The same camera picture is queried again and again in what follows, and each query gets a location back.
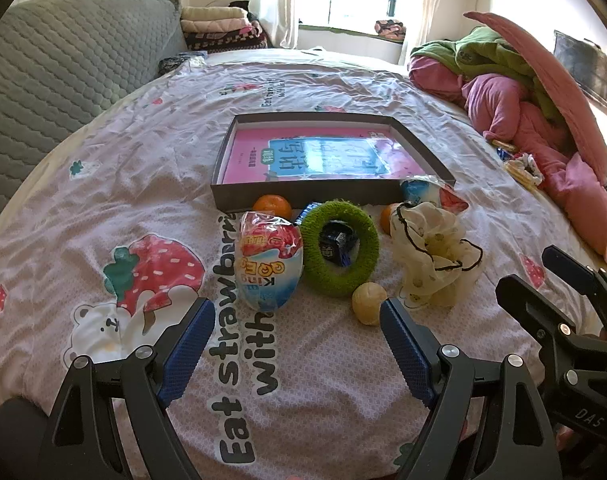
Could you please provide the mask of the yellow snack packets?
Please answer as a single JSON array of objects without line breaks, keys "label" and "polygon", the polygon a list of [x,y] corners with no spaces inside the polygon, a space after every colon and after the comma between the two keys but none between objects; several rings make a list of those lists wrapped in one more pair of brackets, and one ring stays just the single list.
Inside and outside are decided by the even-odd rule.
[{"label": "yellow snack packets", "polygon": [[504,169],[524,188],[535,192],[543,183],[543,174],[532,154],[522,153],[516,146],[498,140],[492,140],[490,144],[497,151]]}]

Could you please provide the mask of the patterned bag on sill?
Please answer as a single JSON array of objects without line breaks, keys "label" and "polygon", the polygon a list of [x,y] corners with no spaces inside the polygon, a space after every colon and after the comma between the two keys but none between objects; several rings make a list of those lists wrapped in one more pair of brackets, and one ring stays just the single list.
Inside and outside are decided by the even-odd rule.
[{"label": "patterned bag on sill", "polygon": [[388,20],[376,21],[374,25],[376,35],[389,41],[402,42],[407,33],[407,27],[401,21]]}]

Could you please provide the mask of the green blanket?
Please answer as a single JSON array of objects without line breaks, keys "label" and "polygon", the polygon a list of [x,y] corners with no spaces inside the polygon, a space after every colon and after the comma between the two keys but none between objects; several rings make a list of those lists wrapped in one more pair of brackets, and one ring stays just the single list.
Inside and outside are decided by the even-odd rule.
[{"label": "green blanket", "polygon": [[561,126],[565,119],[549,97],[535,70],[498,33],[478,26],[459,40],[433,40],[416,47],[411,58],[431,58],[466,80],[482,74],[497,73],[521,82],[532,92],[544,117]]}]

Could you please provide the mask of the pink duvet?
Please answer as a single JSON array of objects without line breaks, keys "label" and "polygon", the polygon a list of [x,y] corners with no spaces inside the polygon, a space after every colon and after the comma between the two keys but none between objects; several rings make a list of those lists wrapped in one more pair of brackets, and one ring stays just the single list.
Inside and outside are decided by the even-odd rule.
[{"label": "pink duvet", "polygon": [[567,128],[546,120],[521,82],[497,73],[466,81],[428,56],[413,58],[409,76],[417,88],[463,107],[487,141],[512,144],[532,155],[543,174],[541,188],[607,263],[606,188],[580,156]]}]

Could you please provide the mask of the red blue toy egg packet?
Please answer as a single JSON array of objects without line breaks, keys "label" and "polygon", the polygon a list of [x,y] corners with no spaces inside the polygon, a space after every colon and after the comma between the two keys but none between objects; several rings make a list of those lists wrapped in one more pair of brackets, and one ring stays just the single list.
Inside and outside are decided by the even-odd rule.
[{"label": "red blue toy egg packet", "polygon": [[460,214],[469,207],[468,202],[457,195],[450,184],[429,174],[402,180],[400,188],[404,203],[411,206],[430,203],[451,214]]}]

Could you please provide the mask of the red white toy egg packet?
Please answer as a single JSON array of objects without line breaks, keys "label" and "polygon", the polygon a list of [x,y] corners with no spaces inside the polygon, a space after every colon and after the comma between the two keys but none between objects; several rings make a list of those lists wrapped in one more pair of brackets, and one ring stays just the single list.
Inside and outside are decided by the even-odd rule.
[{"label": "red white toy egg packet", "polygon": [[281,309],[293,296],[304,268],[298,226],[272,214],[247,211],[238,234],[235,281],[241,298],[260,312]]}]

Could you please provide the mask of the wall television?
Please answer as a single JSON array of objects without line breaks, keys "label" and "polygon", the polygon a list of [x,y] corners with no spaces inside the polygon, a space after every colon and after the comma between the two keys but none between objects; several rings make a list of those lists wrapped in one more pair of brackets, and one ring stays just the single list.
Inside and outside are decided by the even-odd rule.
[{"label": "wall television", "polygon": [[555,30],[553,55],[592,101],[607,108],[607,55],[588,40]]}]

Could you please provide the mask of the dark cloth by headboard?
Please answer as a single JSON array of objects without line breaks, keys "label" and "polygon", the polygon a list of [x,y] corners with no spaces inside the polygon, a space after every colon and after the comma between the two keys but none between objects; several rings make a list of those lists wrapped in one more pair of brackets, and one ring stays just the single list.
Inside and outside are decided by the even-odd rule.
[{"label": "dark cloth by headboard", "polygon": [[193,58],[208,58],[206,51],[185,51],[162,58],[158,63],[158,76],[166,75]]}]

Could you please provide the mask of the orange mandarin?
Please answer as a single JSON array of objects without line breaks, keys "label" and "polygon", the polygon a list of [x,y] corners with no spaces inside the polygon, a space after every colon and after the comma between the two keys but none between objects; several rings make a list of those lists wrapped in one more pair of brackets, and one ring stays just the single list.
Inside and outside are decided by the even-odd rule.
[{"label": "orange mandarin", "polygon": [[391,216],[396,211],[397,207],[398,203],[389,204],[381,211],[381,215],[379,216],[379,225],[386,235],[390,235]]},{"label": "orange mandarin", "polygon": [[281,195],[266,194],[262,195],[253,204],[253,211],[261,212],[261,214],[271,214],[290,220],[292,218],[293,209],[290,202]]}]

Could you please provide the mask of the beige ball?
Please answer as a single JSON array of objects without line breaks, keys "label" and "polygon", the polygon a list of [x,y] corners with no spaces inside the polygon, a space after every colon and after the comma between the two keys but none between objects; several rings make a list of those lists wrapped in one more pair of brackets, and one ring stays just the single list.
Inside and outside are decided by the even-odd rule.
[{"label": "beige ball", "polygon": [[381,304],[387,297],[383,286],[373,282],[363,283],[352,294],[352,312],[363,325],[378,326]]}]

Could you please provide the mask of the stack of folded blankets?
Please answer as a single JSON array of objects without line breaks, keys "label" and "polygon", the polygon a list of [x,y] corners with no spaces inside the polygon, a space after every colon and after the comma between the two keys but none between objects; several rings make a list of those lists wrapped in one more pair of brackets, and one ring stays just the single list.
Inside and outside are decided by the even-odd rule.
[{"label": "stack of folded blankets", "polygon": [[260,22],[239,6],[185,6],[180,24],[190,51],[212,54],[271,46]]}]

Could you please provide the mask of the grey quilted headboard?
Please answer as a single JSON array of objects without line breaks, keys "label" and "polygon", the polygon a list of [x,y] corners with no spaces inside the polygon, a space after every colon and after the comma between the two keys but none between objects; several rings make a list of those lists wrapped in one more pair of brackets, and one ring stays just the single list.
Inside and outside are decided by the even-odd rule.
[{"label": "grey quilted headboard", "polygon": [[181,0],[30,0],[0,19],[0,214],[31,170],[185,48]]}]

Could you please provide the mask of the dark cardboard box tray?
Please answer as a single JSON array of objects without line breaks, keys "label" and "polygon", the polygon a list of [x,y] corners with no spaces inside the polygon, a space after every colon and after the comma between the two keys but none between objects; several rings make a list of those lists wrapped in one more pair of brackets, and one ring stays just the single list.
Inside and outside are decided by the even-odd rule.
[{"label": "dark cardboard box tray", "polygon": [[210,188],[218,209],[252,209],[279,195],[294,209],[349,200],[387,205],[401,198],[400,182],[456,178],[399,120],[370,114],[279,112],[235,116],[220,146]]}]

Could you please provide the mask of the blue snack packet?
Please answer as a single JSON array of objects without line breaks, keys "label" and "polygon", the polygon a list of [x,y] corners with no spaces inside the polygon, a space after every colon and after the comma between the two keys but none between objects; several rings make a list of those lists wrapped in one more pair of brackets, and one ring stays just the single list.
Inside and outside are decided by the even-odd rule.
[{"label": "blue snack packet", "polygon": [[[300,233],[302,233],[304,259],[307,259],[313,253],[311,237],[305,234],[305,219],[313,210],[323,206],[323,203],[311,202],[300,211],[295,221]],[[358,242],[354,228],[345,219],[333,217],[317,230],[319,231],[317,249],[319,249],[321,256],[335,266],[349,266],[351,252]]]}]

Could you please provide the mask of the right white curtain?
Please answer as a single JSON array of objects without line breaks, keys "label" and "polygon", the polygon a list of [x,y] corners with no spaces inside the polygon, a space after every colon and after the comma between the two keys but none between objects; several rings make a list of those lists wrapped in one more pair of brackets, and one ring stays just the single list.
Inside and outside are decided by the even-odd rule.
[{"label": "right white curtain", "polygon": [[396,17],[405,27],[399,65],[410,62],[411,51],[437,39],[452,39],[460,28],[461,0],[399,0]]}]

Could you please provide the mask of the pink pillow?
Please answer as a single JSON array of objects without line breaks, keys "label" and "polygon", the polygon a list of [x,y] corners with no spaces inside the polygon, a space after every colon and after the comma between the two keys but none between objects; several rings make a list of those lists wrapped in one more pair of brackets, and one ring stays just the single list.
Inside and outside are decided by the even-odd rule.
[{"label": "pink pillow", "polygon": [[573,136],[582,159],[599,182],[607,180],[607,145],[581,89],[557,58],[517,24],[490,12],[468,11],[465,18],[484,24],[504,38],[535,71]]}]

